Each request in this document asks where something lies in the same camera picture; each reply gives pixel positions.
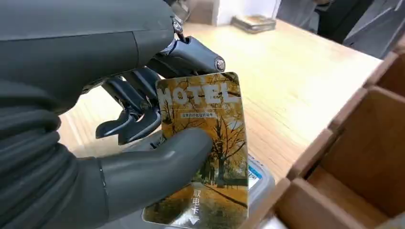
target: robotic hand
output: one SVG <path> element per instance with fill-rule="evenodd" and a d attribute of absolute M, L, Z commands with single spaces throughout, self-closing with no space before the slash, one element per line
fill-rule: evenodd
<path fill-rule="evenodd" d="M 95 86 L 123 107 L 96 136 L 125 144 L 160 124 L 157 74 L 224 70 L 162 0 L 3 0 L 0 56 L 0 228 L 101 226 L 182 188 L 211 150 L 199 129 L 104 158 L 76 158 L 58 143 L 57 115 Z"/>

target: blue label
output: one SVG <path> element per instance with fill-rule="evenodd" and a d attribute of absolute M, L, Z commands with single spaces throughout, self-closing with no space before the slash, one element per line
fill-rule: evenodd
<path fill-rule="evenodd" d="M 256 171 L 256 169 L 252 168 L 251 166 L 248 167 L 249 171 L 252 172 L 257 178 L 261 179 L 262 175 Z"/>

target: white wall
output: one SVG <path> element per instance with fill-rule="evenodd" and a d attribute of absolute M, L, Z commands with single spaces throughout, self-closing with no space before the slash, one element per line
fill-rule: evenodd
<path fill-rule="evenodd" d="M 281 0 L 215 0 L 213 24 L 229 24 L 235 15 L 261 14 L 275 18 L 280 3 Z"/>

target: wooden box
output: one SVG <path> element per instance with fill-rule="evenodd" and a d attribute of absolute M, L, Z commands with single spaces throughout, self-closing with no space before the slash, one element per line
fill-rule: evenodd
<path fill-rule="evenodd" d="M 375 228 L 405 212 L 405 52 L 390 53 L 281 180 L 261 214 L 289 229 Z"/>

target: metal screw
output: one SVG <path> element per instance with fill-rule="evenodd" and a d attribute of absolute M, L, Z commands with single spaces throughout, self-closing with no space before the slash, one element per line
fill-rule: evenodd
<path fill-rule="evenodd" d="M 173 22 L 173 28 L 177 32 L 180 32 L 180 33 L 183 32 L 183 28 L 181 27 L 181 25 L 177 21 Z"/>
<path fill-rule="evenodd" d="M 225 61 L 222 59 L 217 59 L 215 61 L 215 66 L 219 71 L 224 71 L 225 70 Z"/>
<path fill-rule="evenodd" d="M 149 108 L 149 104 L 145 101 L 140 102 L 140 108 L 142 110 L 147 110 Z"/>

